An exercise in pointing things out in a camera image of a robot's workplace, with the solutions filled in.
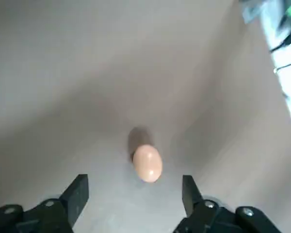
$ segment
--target screw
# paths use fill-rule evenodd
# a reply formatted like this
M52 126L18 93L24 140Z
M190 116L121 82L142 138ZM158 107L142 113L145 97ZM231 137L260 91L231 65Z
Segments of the screw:
M243 210L242 210L243 212L244 212L244 214L245 215L248 215L248 216L253 216L253 211L252 210L250 210L249 208L243 208Z
M45 203L45 206L50 207L54 204L52 200L49 200L47 203Z
M6 214L6 215L8 215L8 214L10 214L10 213L13 213L14 212L14 208L7 208L5 211L4 211L4 213Z
M214 207L214 203L210 200L205 201L205 206L207 206L208 208L213 208Z

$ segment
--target egg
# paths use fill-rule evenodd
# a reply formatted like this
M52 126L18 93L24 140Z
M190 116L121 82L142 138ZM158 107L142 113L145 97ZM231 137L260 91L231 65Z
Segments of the egg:
M162 173L162 158L153 146L142 145L133 156L133 164L138 176L145 182L155 182Z

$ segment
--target white surface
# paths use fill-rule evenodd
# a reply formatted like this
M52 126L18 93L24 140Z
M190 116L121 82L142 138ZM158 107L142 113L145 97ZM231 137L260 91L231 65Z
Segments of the white surface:
M291 25L278 30L282 12L283 6L280 0L268 0L262 8L261 22L270 48L278 46L291 31ZM291 64L291 45L272 53L272 58L275 67ZM291 98L291 66L281 69L276 75L283 91ZM287 104L291 113L291 102Z
M192 174L291 232L291 119L259 23L233 2L0 1L0 206L88 173L75 232L171 232ZM129 161L140 125L163 159L154 184Z

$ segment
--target silver screw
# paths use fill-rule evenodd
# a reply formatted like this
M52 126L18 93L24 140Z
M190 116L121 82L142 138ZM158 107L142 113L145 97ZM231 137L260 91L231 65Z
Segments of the silver screw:
M254 215L253 211L250 210L249 208L244 208L242 211L244 212L245 215L248 215L250 217Z
M213 208L214 207L214 203L210 200L205 201L205 206L207 206L208 208Z
M5 211L4 211L4 213L6 214L6 215L8 215L8 214L10 214L10 213L13 213L14 212L14 208L7 208Z
M45 203L45 206L50 207L54 204L52 200L49 200L47 203Z

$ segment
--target brown egg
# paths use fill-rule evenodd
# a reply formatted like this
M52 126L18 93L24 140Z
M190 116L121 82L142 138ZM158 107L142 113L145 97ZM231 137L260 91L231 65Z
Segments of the brown egg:
M137 148L133 164L138 176L145 182L155 182L162 173L162 159L151 145L142 145Z

